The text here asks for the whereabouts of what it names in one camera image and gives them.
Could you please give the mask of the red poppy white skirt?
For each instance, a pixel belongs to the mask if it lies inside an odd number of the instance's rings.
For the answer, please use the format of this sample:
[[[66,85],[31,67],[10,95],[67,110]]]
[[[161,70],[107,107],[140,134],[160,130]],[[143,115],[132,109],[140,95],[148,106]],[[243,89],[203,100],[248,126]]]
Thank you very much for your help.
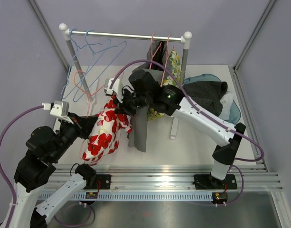
[[[132,131],[130,117],[115,112],[114,98],[115,96],[110,97],[100,112],[95,115],[98,119],[87,141],[87,148],[82,154],[82,159],[90,166],[98,164],[104,156],[118,149],[121,132]]]

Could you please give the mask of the plain grey skirt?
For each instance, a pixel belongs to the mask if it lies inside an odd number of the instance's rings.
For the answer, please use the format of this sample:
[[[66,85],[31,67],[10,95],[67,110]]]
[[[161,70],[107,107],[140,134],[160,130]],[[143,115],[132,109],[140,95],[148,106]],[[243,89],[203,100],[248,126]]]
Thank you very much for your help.
[[[161,59],[159,64],[165,64],[166,59],[166,42],[163,41],[163,49],[161,51]],[[147,53],[148,60],[150,60],[150,50]],[[144,70],[150,72],[154,79],[160,84],[163,74],[163,69],[155,64],[150,64],[148,62],[143,63],[139,67],[135,68],[132,72],[135,73],[138,70]],[[131,118],[132,132],[128,135],[129,146],[135,147],[141,152],[146,152],[146,141],[147,141],[147,112],[149,107],[144,107],[136,111],[136,115]]]

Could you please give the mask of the dark grey dotted skirt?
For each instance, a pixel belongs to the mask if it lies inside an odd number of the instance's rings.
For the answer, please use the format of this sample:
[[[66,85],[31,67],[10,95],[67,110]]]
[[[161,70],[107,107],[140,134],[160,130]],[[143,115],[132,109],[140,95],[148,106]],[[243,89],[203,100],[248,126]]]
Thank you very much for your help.
[[[220,100],[228,91],[227,82],[196,81],[183,85],[183,88],[198,105],[215,116],[221,114],[223,106]]]

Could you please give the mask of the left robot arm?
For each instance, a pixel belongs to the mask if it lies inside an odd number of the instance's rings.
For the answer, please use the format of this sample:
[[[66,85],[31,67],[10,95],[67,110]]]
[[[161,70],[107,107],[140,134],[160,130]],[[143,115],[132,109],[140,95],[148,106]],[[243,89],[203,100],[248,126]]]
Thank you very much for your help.
[[[51,197],[37,204],[38,197],[56,170],[55,164],[77,138],[88,139],[97,116],[79,117],[69,114],[58,133],[42,126],[35,129],[26,142],[26,155],[15,171],[15,190],[2,228],[46,228],[53,216],[71,197],[83,188],[96,184],[96,171],[87,164],[77,166],[74,174]]]

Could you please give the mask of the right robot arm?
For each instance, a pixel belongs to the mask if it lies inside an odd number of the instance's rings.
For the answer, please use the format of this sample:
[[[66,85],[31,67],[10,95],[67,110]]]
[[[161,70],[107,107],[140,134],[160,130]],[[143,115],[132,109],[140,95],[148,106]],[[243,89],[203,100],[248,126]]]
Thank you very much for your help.
[[[200,132],[209,136],[216,148],[212,154],[214,164],[209,174],[194,176],[197,190],[228,190],[234,179],[228,171],[234,163],[245,125],[223,121],[194,102],[187,94],[174,86],[160,86],[150,72],[139,70],[129,76],[132,89],[128,90],[120,79],[112,78],[106,85],[106,94],[114,95],[116,112],[135,116],[138,109],[154,110],[184,119]]]

